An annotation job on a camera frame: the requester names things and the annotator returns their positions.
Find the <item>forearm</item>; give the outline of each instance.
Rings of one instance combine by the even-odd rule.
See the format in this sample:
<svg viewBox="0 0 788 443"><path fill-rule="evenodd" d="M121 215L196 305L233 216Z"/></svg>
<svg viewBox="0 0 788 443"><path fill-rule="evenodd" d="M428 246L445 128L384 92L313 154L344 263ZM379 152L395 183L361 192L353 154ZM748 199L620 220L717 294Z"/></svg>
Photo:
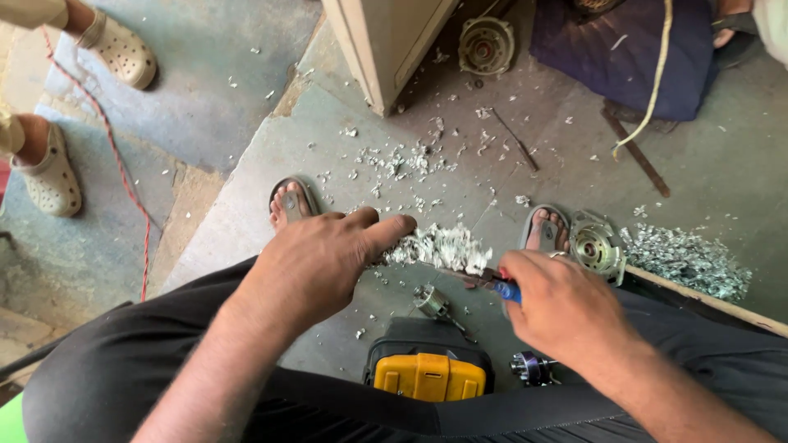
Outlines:
<svg viewBox="0 0 788 443"><path fill-rule="evenodd" d="M657 441L776 441L645 342L589 381Z"/></svg>
<svg viewBox="0 0 788 443"><path fill-rule="evenodd" d="M239 441L293 339L278 325L225 304L133 441Z"/></svg>

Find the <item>crocs shoe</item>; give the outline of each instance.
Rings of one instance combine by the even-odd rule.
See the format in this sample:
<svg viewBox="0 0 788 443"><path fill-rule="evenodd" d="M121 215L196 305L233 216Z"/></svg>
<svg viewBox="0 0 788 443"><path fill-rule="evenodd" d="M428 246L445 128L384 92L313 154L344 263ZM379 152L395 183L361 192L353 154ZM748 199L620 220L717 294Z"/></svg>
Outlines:
<svg viewBox="0 0 788 443"><path fill-rule="evenodd" d="M90 50L121 82L145 89L156 73L156 57L145 42L98 9L76 44Z"/></svg>
<svg viewBox="0 0 788 443"><path fill-rule="evenodd" d="M14 157L11 169L24 175L30 199L41 211L55 217L71 217L82 207L82 195L69 165L63 132L52 122L47 145L38 165L19 166Z"/></svg>

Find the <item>black pants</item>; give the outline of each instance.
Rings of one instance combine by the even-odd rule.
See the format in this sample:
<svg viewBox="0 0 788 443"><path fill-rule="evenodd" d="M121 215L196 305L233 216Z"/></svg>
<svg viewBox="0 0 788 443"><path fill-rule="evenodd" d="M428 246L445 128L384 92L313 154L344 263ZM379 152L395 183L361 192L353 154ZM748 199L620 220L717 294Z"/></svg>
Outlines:
<svg viewBox="0 0 788 443"><path fill-rule="evenodd" d="M23 396L31 443L131 439L253 259L79 328ZM619 292L640 334L700 383L788 441L788 340ZM246 441L651 441L585 383L426 403L277 368Z"/></svg>

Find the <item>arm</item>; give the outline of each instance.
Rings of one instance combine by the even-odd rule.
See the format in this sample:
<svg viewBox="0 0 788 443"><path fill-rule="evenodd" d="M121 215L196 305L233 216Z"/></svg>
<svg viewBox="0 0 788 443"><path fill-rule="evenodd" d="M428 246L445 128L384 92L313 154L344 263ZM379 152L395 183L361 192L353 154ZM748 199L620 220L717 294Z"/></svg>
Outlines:
<svg viewBox="0 0 788 443"><path fill-rule="evenodd" d="M500 265L522 291L522 305L507 302L518 337L578 372L657 441L776 441L644 341L597 276L535 251L509 251Z"/></svg>
<svg viewBox="0 0 788 443"><path fill-rule="evenodd" d="M137 431L148 441L239 441L279 357L346 307L364 267L416 226L364 207L292 223L266 246Z"/></svg>

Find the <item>hand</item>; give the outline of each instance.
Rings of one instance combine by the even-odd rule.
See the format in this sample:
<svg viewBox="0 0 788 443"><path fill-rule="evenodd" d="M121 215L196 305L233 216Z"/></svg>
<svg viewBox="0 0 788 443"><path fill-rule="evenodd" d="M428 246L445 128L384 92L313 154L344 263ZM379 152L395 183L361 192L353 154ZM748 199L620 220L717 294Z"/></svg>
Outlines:
<svg viewBox="0 0 788 443"><path fill-rule="evenodd" d="M538 251L509 251L499 266L522 292L522 305L506 302L517 337L586 379L618 352L647 345L608 285L577 263Z"/></svg>
<svg viewBox="0 0 788 443"><path fill-rule="evenodd" d="M408 215L378 222L371 207L288 224L229 301L251 321L273 323L295 339L346 307L364 268L415 227Z"/></svg>

